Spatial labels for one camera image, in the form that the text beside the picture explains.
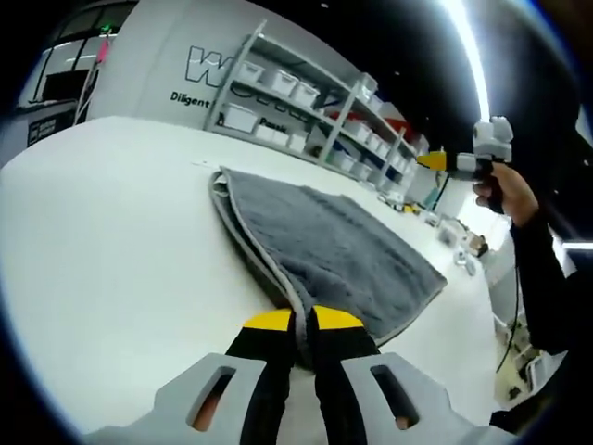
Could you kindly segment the person's right hand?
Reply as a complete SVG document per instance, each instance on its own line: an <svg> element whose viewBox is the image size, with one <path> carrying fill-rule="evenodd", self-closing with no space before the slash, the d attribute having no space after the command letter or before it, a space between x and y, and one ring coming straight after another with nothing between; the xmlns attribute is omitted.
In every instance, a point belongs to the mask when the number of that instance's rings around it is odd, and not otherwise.
<svg viewBox="0 0 593 445"><path fill-rule="evenodd" d="M539 210L536 195L526 180L507 164L493 163L491 178L498 181L501 207L516 227L525 226Z"/></svg>

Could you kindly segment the person's left hand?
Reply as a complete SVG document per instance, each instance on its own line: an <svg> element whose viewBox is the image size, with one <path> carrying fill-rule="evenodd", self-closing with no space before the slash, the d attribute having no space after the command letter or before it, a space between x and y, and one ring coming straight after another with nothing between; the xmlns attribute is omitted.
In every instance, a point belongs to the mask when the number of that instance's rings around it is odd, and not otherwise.
<svg viewBox="0 0 593 445"><path fill-rule="evenodd" d="M208 430L208 428L212 422L214 413L216 412L216 409L220 402L220 398L221 398L221 396L219 394L210 394L207 396L207 398L204 400L203 404L201 405L200 409L198 410L196 418L194 419L194 421L192 423L192 427L195 430L198 430L198 431L207 431ZM406 429L410 428L410 419L408 417L398 416L395 418L395 422L396 422L397 428L400 430L406 430Z"/></svg>

